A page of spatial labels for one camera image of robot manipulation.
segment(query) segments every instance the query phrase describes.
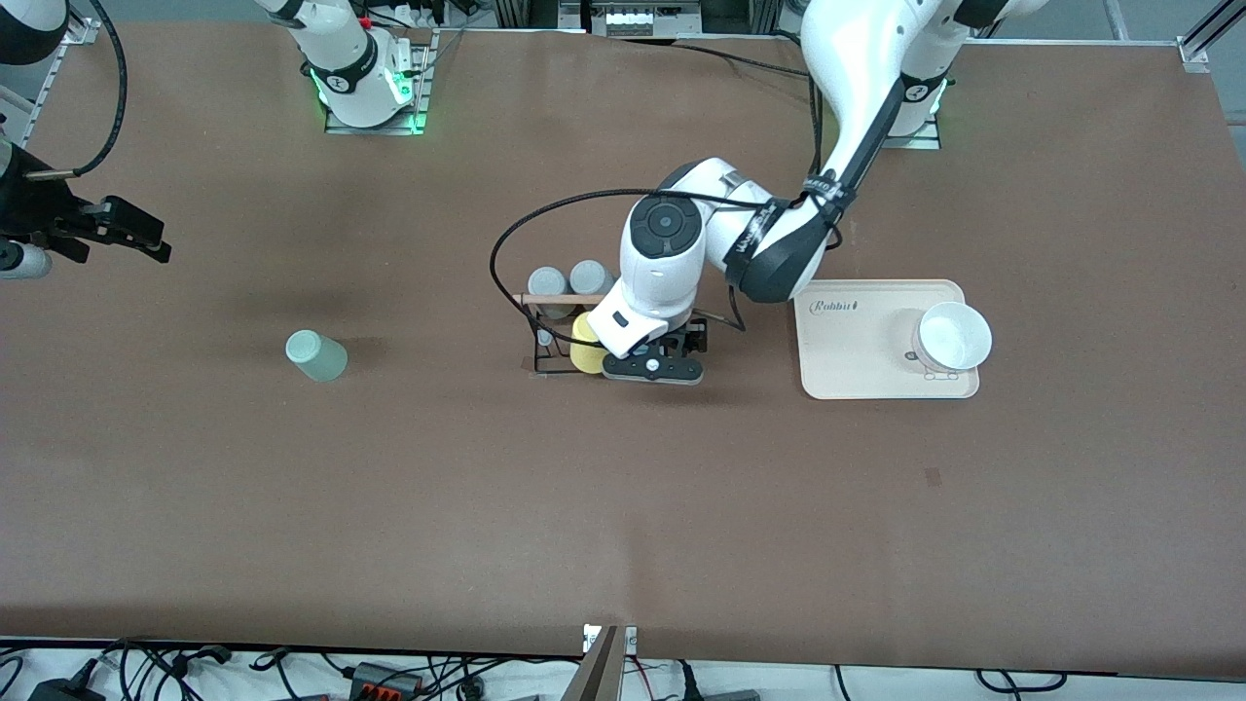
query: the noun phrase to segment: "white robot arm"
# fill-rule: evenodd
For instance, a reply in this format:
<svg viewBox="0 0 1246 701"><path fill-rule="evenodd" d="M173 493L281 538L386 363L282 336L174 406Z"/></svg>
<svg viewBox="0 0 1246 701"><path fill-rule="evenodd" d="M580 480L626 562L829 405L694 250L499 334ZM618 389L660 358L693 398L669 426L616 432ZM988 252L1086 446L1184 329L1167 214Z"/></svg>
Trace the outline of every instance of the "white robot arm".
<svg viewBox="0 0 1246 701"><path fill-rule="evenodd" d="M795 205L776 199L719 158L677 169L660 189L768 205L640 199L623 227L619 279L588 316L602 344L627 359L687 322L704 261L754 301L785 301L800 291L883 139L922 125L971 29L1045 2L812 0L801 25L802 51L840 132L820 174L806 179L807 195Z"/></svg>
<svg viewBox="0 0 1246 701"><path fill-rule="evenodd" d="M384 123L415 96L411 42L365 30L348 0L255 0L294 36L329 111L346 126Z"/></svg>

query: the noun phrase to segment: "gray floor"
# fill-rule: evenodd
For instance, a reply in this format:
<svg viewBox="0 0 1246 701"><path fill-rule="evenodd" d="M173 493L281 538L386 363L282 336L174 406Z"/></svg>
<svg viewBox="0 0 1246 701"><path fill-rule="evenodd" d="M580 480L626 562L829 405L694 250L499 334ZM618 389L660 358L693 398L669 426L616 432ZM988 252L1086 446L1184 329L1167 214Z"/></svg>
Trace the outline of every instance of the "gray floor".
<svg viewBox="0 0 1246 701"><path fill-rule="evenodd" d="M118 21L232 20L263 21L253 0L106 0ZM1202 17L1215 0L1120 0L1131 39L1172 39ZM1111 39L1101 0L1050 0L1028 17L1008 20L998 36L1027 39ZM1210 51L1212 76L1225 111L1246 111L1246 22ZM0 83L21 91L30 82L0 66ZM1246 127L1231 127L1246 163Z"/></svg>

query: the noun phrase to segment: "white floor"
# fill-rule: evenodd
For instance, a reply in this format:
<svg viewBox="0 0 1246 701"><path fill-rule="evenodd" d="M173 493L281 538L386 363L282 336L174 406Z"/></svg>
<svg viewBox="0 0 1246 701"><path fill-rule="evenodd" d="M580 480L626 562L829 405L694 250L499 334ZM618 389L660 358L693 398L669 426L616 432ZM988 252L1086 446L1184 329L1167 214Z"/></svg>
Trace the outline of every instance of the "white floor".
<svg viewBox="0 0 1246 701"><path fill-rule="evenodd" d="M29 699L30 692L40 681L49 679L69 679L82 664L93 656L86 650L27 650L17 652L24 659L24 669L12 689L2 696L5 701ZM258 654L238 652L226 666L212 661L194 662L187 682L204 701L283 701L290 696L282 686L275 670L265 672L252 671L248 665ZM117 655L110 655L116 660ZM333 655L339 666L369 661L391 669L422 667L425 657L378 657ZM133 676L138 669L140 655L132 652L127 662L127 675ZM435 657L440 665L442 659ZM645 665L659 665L647 671L653 686L653 699L674 695L683 699L684 682L680 667L669 660L643 660ZM842 701L836 689L834 670L827 666L812 665L748 665L734 662L693 661L698 686L701 694L723 694L729 691L755 690L763 701ZM295 654L284 662L290 686L300 697L330 695L331 699L348 699L350 682L331 670L319 656ZM622 701L649 701L639 675L630 664L625 665ZM12 665L0 669L0 686L9 679ZM1012 701L1008 696L983 689L971 671L958 670L911 670L887 667L844 667L844 681L852 701L881 700L920 700L920 701ZM486 672L486 701L516 701L538 695L542 700L561 699L563 690L576 672L571 662L551 662L530 665L508 662ZM145 687L143 699L151 699L155 681ZM1044 685L1053 680L1043 675L1017 675L1018 685ZM101 664L91 680L91 689L108 701L121 701L122 694L118 674ZM1002 680L996 677L994 684ZM161 697L164 701L177 701L181 694L176 685L167 684ZM1048 694L1030 694L1025 699L1033 701L1244 701L1246 684L1215 681L1145 680L1131 677L1072 676L1063 689ZM454 692L445 695L446 701L454 701Z"/></svg>

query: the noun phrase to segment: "metal rod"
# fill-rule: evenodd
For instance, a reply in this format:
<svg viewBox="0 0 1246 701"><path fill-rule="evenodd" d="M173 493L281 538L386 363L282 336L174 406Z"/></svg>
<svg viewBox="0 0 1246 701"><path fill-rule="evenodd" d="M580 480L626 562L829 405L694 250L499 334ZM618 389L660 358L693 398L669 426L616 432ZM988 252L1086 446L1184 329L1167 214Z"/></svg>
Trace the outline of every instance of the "metal rod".
<svg viewBox="0 0 1246 701"><path fill-rule="evenodd" d="M1246 0L1224 0L1181 39L1186 56L1197 56L1220 40L1239 20L1246 16Z"/></svg>
<svg viewBox="0 0 1246 701"><path fill-rule="evenodd" d="M1116 41L1129 41L1129 27L1125 26L1125 12L1120 9L1120 0L1103 0L1103 11L1108 14L1111 37Z"/></svg>

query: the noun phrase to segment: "cup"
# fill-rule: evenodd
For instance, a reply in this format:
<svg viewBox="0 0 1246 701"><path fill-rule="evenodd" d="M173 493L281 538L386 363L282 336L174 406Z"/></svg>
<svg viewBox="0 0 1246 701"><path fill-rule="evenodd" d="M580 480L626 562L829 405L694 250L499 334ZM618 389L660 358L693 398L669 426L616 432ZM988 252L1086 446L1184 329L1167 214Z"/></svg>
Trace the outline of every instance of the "cup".
<svg viewBox="0 0 1246 701"><path fill-rule="evenodd" d="M963 374L991 355L991 325L962 301L941 301L922 314L913 329L913 355L927 369Z"/></svg>
<svg viewBox="0 0 1246 701"><path fill-rule="evenodd" d="M614 285L614 275L597 260L581 260L571 268L571 289L576 294L606 294Z"/></svg>
<svg viewBox="0 0 1246 701"><path fill-rule="evenodd" d="M285 357L316 382L330 382L346 370L346 349L312 329L297 330L285 340Z"/></svg>
<svg viewBox="0 0 1246 701"><path fill-rule="evenodd" d="M567 294L567 275L553 265L532 270L528 275L528 294ZM576 310L574 304L541 304L541 313L551 319L561 319Z"/></svg>

